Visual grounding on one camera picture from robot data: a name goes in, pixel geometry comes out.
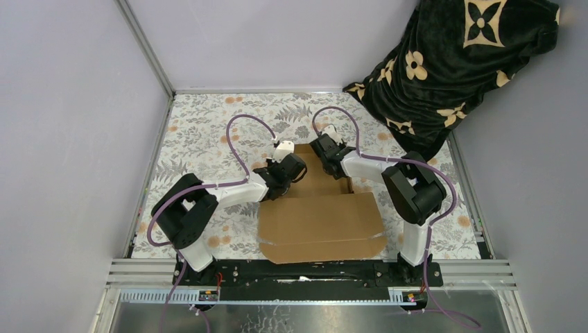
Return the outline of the brown cardboard box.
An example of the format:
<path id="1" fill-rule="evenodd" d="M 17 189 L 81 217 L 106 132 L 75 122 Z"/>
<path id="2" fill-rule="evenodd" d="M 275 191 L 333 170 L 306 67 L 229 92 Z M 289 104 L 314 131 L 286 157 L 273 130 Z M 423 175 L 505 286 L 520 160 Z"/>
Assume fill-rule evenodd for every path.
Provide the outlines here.
<path id="1" fill-rule="evenodd" d="M 308 168 L 303 179 L 259 208 L 259 247 L 275 264 L 372 259 L 387 245 L 377 201 L 334 180 L 308 144 L 295 147 Z"/>

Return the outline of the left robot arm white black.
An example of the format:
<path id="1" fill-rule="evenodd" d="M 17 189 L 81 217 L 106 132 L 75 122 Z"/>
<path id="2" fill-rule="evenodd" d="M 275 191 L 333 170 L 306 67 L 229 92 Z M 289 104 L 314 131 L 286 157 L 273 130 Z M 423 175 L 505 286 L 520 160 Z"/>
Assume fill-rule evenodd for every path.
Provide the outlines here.
<path id="1" fill-rule="evenodd" d="M 202 234 L 214 212 L 234 205 L 276 200 L 287 194 L 306 172 L 306 163 L 289 153 L 279 162 L 254 169 L 245 180 L 205 184 L 188 173 L 154 206 L 152 222 L 189 265 L 189 277 L 199 285 L 206 285 L 214 279 L 215 267 Z"/>

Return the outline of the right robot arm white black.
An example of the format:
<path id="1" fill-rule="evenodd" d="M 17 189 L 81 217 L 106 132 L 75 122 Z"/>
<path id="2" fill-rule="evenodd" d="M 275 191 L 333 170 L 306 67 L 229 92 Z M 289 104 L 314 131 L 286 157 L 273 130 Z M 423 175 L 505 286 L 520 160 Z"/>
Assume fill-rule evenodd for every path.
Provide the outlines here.
<path id="1" fill-rule="evenodd" d="M 322 168 L 335 179 L 365 178 L 386 186 L 392 204 L 404 220 L 404 243 L 397 268 L 401 282 L 414 286 L 425 276 L 429 259 L 430 217 L 439 212 L 447 190 L 455 192 L 450 179 L 428 165 L 419 153 L 397 157 L 366 155 L 323 133 L 310 143 Z"/>

